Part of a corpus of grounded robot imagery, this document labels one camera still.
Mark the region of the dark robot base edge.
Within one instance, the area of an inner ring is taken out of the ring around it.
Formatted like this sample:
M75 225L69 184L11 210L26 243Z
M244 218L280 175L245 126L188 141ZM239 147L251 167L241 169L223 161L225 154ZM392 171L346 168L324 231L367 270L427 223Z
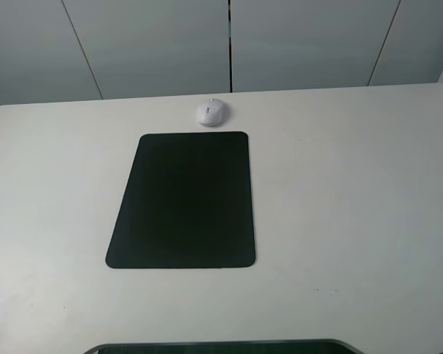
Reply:
M334 339L102 344L86 353L361 353Z

